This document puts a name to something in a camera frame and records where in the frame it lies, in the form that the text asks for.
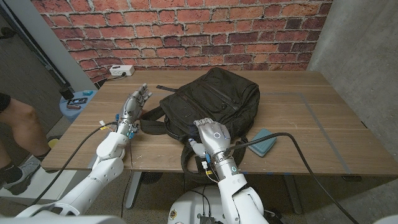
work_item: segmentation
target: shoe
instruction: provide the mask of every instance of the shoe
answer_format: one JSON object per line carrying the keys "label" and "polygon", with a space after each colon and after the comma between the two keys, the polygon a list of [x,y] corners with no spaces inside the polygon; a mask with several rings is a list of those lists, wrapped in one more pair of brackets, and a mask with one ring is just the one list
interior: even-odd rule
{"label": "shoe", "polygon": [[22,171],[22,177],[13,183],[4,185],[4,188],[13,195],[19,195],[27,189],[33,174],[40,168],[40,161],[36,157],[32,157],[19,168]]}

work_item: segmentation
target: teal box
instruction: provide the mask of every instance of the teal box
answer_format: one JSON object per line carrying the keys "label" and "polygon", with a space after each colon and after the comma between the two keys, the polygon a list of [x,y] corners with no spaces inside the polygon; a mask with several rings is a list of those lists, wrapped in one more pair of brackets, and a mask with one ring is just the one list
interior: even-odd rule
{"label": "teal box", "polygon": [[[252,141],[266,137],[268,135],[272,134],[270,131],[267,129],[263,128],[261,129],[260,132],[256,134],[256,136],[252,139]],[[267,139],[265,141],[253,144],[249,146],[249,149],[252,150],[254,153],[256,153],[259,157],[263,157],[274,145],[276,141],[276,137]]]}

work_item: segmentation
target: red brick wall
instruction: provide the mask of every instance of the red brick wall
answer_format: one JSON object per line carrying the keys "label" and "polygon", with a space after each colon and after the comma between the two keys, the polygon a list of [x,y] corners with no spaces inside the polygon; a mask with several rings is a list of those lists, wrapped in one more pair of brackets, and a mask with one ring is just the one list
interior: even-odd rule
{"label": "red brick wall", "polygon": [[95,82],[138,70],[305,70],[328,0],[32,0]]}

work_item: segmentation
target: power strip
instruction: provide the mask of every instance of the power strip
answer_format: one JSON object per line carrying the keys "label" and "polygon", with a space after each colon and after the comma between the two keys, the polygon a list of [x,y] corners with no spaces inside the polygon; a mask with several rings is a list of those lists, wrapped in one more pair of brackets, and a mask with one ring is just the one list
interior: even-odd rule
{"label": "power strip", "polygon": [[126,72],[126,76],[131,76],[135,69],[132,65],[113,65],[109,71],[112,76],[121,76],[123,72]]}

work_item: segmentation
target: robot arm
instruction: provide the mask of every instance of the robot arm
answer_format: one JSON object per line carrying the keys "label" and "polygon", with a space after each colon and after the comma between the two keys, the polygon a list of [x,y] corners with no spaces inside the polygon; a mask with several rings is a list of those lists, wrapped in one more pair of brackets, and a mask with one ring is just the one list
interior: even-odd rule
{"label": "robot arm", "polygon": [[[231,137],[225,125],[214,122],[210,118],[195,121],[199,129],[200,139],[209,154],[216,169],[218,188],[221,194],[221,203],[225,219],[229,224],[264,223],[264,208],[258,194],[251,188],[244,189],[247,184],[243,174],[232,156],[225,155],[225,150],[231,143]],[[200,143],[190,141],[196,153],[200,153]]]}
{"label": "robot arm", "polygon": [[121,119],[117,130],[111,132],[98,146],[98,161],[90,174],[76,187],[67,193],[61,200],[46,205],[33,205],[18,214],[17,217],[33,217],[34,215],[61,208],[60,215],[84,214],[102,189],[117,178],[123,171],[124,147],[138,132],[138,125],[134,124],[142,113],[142,107],[152,93],[147,91],[143,84],[137,91],[130,94],[123,105]]}
{"label": "robot arm", "polygon": [[142,107],[148,98],[152,96],[147,91],[147,84],[143,84],[133,94],[130,94],[124,102],[120,119],[115,132],[108,137],[97,148],[97,160],[93,168],[103,160],[124,157],[124,148],[135,133],[138,132],[138,124],[134,124],[142,113]]}

